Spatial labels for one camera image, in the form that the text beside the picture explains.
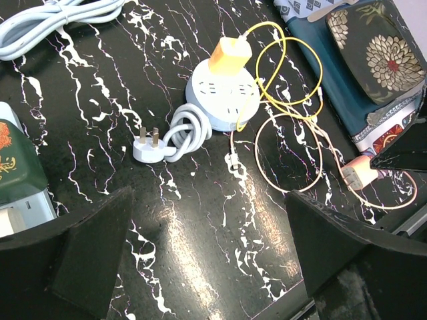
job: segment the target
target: round power strip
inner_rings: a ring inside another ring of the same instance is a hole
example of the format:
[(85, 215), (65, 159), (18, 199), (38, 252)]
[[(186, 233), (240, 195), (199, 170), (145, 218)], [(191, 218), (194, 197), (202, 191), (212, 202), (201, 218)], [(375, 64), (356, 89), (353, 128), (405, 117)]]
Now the round power strip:
[(260, 91), (246, 69), (234, 77), (213, 75), (203, 60), (185, 88), (188, 103), (198, 106), (209, 118), (212, 129), (229, 132), (237, 129), (239, 114), (246, 109), (239, 125), (246, 124), (260, 107)]

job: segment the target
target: cloth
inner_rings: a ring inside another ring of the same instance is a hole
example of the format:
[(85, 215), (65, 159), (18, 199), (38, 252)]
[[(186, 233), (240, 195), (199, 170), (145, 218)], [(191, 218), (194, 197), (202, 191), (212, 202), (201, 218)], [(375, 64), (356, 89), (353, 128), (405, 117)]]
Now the cloth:
[(291, 18), (306, 18), (321, 8), (326, 8), (341, 0), (274, 0), (285, 22)]

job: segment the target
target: cable coil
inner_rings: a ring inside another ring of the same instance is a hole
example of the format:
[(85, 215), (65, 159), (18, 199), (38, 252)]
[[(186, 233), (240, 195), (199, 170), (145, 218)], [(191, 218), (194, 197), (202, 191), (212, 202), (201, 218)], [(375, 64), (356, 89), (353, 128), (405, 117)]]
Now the cable coil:
[(117, 18), (125, 0), (48, 0), (0, 24), (0, 60), (26, 54), (54, 30), (71, 22), (105, 23)]
[[(317, 150), (319, 153), (319, 160), (320, 160), (320, 165), (319, 165), (319, 169), (317, 170), (317, 176), (316, 179), (310, 183), (307, 187), (299, 190), (301, 192), (303, 191), (307, 191), (308, 189), (312, 188), (321, 178), (321, 176), (323, 175), (323, 155), (322, 155), (322, 148), (320, 146), (320, 142), (318, 137), (323, 137), (329, 145), (329, 149), (332, 152), (332, 155), (334, 156), (337, 168), (338, 168), (338, 172), (340, 173), (342, 179), (345, 181), (345, 177), (344, 174), (342, 172), (341, 169), (341, 164), (340, 161), (338, 159), (338, 155), (335, 151), (334, 146), (332, 145), (331, 139), (329, 138), (328, 134), (322, 129), (320, 128), (316, 121), (314, 120), (322, 111), (322, 108), (324, 106), (324, 102), (323, 102), (323, 97), (322, 97), (322, 90), (320, 89), (320, 85), (322, 82), (322, 78), (323, 78), (323, 66), (322, 66), (322, 62), (320, 61), (320, 58), (318, 56), (318, 54), (313, 50), (313, 48), (311, 48), (310, 45), (308, 45), (306, 42), (302, 41), (301, 39), (298, 38), (293, 38), (293, 37), (286, 37), (285, 33), (283, 31), (283, 29), (274, 22), (271, 21), (265, 21), (265, 22), (261, 22), (258, 23), (256, 25), (254, 25), (253, 27), (249, 28), (243, 35), (243, 38), (246, 38), (250, 33), (252, 33), (254, 30), (256, 30), (259, 27), (263, 27), (263, 26), (272, 26), (274, 28), (276, 28), (276, 30), (279, 33), (280, 38), (278, 40), (272, 41), (270, 44), (268, 44), (267, 46), (264, 47), (264, 49), (261, 51), (260, 55), (257, 58), (256, 61), (256, 82), (258, 83), (258, 87), (261, 89), (262, 94), (261, 97), (265, 96), (266, 97), (266, 101), (262, 101), (262, 103), (268, 103), (273, 105), (277, 110), (279, 110), (281, 113), (278, 113), (276, 115), (272, 115), (269, 119), (267, 119), (260, 127), (260, 129), (258, 130), (258, 132), (256, 133), (256, 137), (255, 137), (255, 160), (256, 160), (256, 164), (258, 166), (258, 169), (260, 170), (260, 173), (262, 174), (262, 177), (268, 182), (269, 185), (271, 185), (274, 189), (282, 192), (282, 193), (288, 193), (290, 192), (289, 190), (284, 190), (281, 187), (277, 186), (275, 183), (273, 183), (266, 175), (266, 173), (264, 172), (263, 167), (261, 166), (260, 163), (260, 157), (259, 157), (259, 138), (260, 135), (262, 133), (262, 131), (264, 130), (264, 127), (271, 121), (273, 121), (275, 118), (278, 117), (283, 117), (283, 116), (288, 116), (288, 117), (292, 117), (294, 119), (298, 119), (303, 121), (307, 126), (308, 129), (311, 131), (311, 133), (314, 136), (314, 139), (316, 141), (316, 146), (317, 146)], [(316, 58), (318, 64), (319, 64), (319, 70), (320, 70), (320, 74), (319, 74), (319, 80), (318, 80), (318, 84), (315, 86), (315, 88), (312, 90), (312, 92), (309, 95), (306, 95), (303, 99), (300, 99), (299, 101), (294, 101), (294, 102), (283, 102), (283, 101), (279, 101), (277, 99), (275, 99), (272, 95), (270, 95), (267, 90), (269, 89), (270, 85), (273, 83), (274, 79), (277, 77), (278, 72), (280, 70), (280, 68), (283, 65), (284, 59), (286, 57), (286, 49), (287, 49), (287, 41), (288, 40), (292, 40), (292, 41), (297, 41), (298, 43), (302, 44), (303, 46), (307, 47), (307, 49), (309, 49), (312, 54), (314, 55), (314, 57)], [(282, 56), (280, 57), (280, 61), (279, 63), (276, 65), (275, 71), (273, 73), (273, 75), (270, 77), (270, 80), (267, 82), (267, 85), (264, 87), (262, 82), (260, 81), (260, 60), (263, 56), (263, 54), (273, 45), (276, 44), (281, 44), (282, 45)], [(316, 92), (318, 92), (318, 96), (319, 96), (319, 100), (320, 100), (320, 106), (319, 109), (313, 114), (313, 115), (308, 115), (306, 117), (304, 117), (299, 111), (297, 111), (296, 109), (293, 108), (294, 105), (298, 105), (300, 103), (303, 103), (305, 101), (307, 101), (308, 99), (310, 99), (313, 95), (316, 94)], [(242, 109), (242, 112), (239, 115), (239, 119), (238, 119), (238, 125), (237, 125), (237, 132), (242, 131), (246, 125), (240, 125), (240, 118), (242, 117), (242, 113), (245, 111), (246, 106), (244, 106), (244, 108)], [(234, 133), (231, 132), (230, 134), (230, 149), (232, 151), (232, 154), (236, 152), (236, 149), (234, 147)], [(396, 205), (393, 207), (389, 207), (389, 206), (384, 206), (384, 205), (376, 205), (373, 204), (371, 202), (369, 202), (368, 200), (364, 199), (363, 197), (361, 197), (359, 194), (357, 194), (357, 192), (355, 190), (353, 190), (350, 186), (348, 186), (348, 189), (350, 190), (351, 193), (353, 193), (353, 195), (358, 198), (360, 200), (360, 202), (362, 202), (363, 204), (365, 204), (367, 207), (373, 207), (373, 208), (377, 208), (377, 209), (383, 209), (383, 210), (396, 210), (396, 209), (401, 209), (404, 207), (407, 207), (408, 205), (410, 205), (411, 203), (413, 203), (416, 199), (417, 193), (418, 193), (418, 187), (416, 185), (415, 180), (410, 176), (409, 173), (404, 172), (405, 176), (407, 176), (407, 178), (409, 178), (412, 186), (413, 186), (413, 192), (412, 192), (412, 197), (411, 199), (409, 199), (407, 202), (401, 204), (401, 205)]]
[(177, 152), (171, 157), (165, 157), (167, 162), (175, 162), (186, 153), (198, 150), (205, 140), (212, 137), (212, 126), (201, 109), (191, 103), (186, 103), (173, 114), (170, 130), (163, 137), (165, 145), (169, 140), (177, 147)]

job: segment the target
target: black marble surface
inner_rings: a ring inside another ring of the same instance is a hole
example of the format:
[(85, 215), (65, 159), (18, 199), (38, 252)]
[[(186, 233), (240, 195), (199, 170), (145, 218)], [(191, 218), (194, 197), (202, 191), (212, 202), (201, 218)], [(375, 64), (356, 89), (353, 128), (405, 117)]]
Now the black marble surface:
[[(41, 3), (7, 1), (0, 17)], [(272, 1), (134, 0), (116, 21), (68, 25), (24, 58), (0, 63), (0, 100), (12, 106), (34, 142), (58, 214), (90, 206), (124, 185), (136, 191), (109, 320), (263, 319), (264, 309), (285, 303), (301, 283), (286, 199), (264, 182), (254, 160), (254, 133), (270, 109), (260, 109), (236, 134), (239, 172), (226, 161), (229, 139), (222, 133), (177, 163), (144, 165), (131, 155), (140, 125), (159, 127), (161, 136), (167, 131), (191, 71), (223, 34), (237, 36), (267, 20), (282, 23)], [(273, 35), (265, 28), (249, 38), (254, 56)], [(264, 77), (279, 56), (275, 48), (264, 59)], [(254, 59), (248, 69), (254, 72)], [(280, 75), (273, 86), (280, 97), (300, 99), (316, 82), (294, 43)], [(313, 111), (318, 101), (305, 107)], [(357, 156), (328, 104), (318, 123), (343, 162)], [(261, 144), (263, 166), (283, 188), (315, 178), (314, 140), (298, 122), (278, 119)], [(332, 155), (324, 154), (323, 178), (308, 194), (367, 223), (379, 220), (385, 212), (362, 206), (346, 191)], [(420, 195), (403, 211), (415, 211), (427, 198), (423, 177), (414, 177)], [(409, 192), (407, 180), (395, 174), (364, 194), (393, 205)]]

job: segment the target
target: chrysanthemum pattern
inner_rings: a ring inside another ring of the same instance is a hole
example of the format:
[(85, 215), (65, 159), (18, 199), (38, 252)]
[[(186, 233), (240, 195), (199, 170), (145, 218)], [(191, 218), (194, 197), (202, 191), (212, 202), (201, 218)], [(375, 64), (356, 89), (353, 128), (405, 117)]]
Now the chrysanthemum pattern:
[(348, 35), (347, 14), (347, 10), (335, 11), (331, 13), (328, 19), (329, 27), (340, 49), (344, 49), (346, 45)]
[(425, 78), (420, 62), (407, 42), (399, 37), (379, 35), (369, 43), (368, 66), (377, 82), (390, 91), (407, 91)]

